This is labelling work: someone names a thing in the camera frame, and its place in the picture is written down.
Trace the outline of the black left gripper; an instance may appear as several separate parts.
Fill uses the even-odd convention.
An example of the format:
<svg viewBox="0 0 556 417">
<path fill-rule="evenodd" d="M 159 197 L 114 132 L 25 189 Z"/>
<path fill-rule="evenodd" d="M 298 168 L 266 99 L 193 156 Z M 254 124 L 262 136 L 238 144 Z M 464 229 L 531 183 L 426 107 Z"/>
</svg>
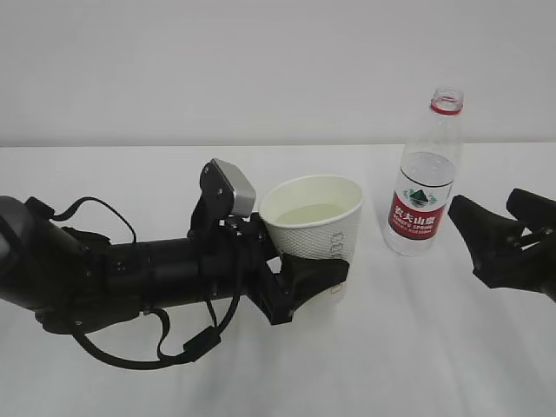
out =
<svg viewBox="0 0 556 417">
<path fill-rule="evenodd" d="M 235 234 L 235 243 L 240 249 L 242 292 L 271 325 L 290 323 L 294 311 L 315 297 L 340 300 L 348 278 L 348 261 L 284 254 L 281 272 L 275 273 L 268 262 L 279 255 L 258 213 L 247 219 L 230 216 L 225 226 Z"/>
</svg>

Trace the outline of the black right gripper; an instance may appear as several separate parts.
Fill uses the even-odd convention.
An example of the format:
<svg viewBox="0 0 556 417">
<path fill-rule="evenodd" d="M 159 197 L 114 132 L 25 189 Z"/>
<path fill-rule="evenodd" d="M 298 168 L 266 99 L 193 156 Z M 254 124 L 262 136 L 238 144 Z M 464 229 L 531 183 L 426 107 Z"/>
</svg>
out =
<svg viewBox="0 0 556 417">
<path fill-rule="evenodd" d="M 517 221 L 463 195 L 453 198 L 448 216 L 467 245 L 473 274 L 490 289 L 539 293 L 555 301 L 555 201 L 514 189 L 506 209 Z M 532 233 L 522 235 L 525 228 Z"/>
</svg>

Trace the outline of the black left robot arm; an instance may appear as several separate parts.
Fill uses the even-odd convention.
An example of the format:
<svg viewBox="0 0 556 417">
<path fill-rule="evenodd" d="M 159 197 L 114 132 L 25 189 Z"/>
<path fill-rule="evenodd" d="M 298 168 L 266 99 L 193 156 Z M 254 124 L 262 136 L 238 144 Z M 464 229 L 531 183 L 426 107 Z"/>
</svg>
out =
<svg viewBox="0 0 556 417">
<path fill-rule="evenodd" d="M 33 312 L 43 328 L 63 334 L 63 307 L 85 333 L 140 313 L 247 296 L 273 325 L 290 322 L 305 302 L 347 279 L 337 255 L 278 256 L 258 215 L 215 223 L 207 237 L 112 244 L 104 235 L 58 227 L 40 202 L 1 199 L 1 221 L 20 242 L 1 243 L 1 297 Z"/>
</svg>

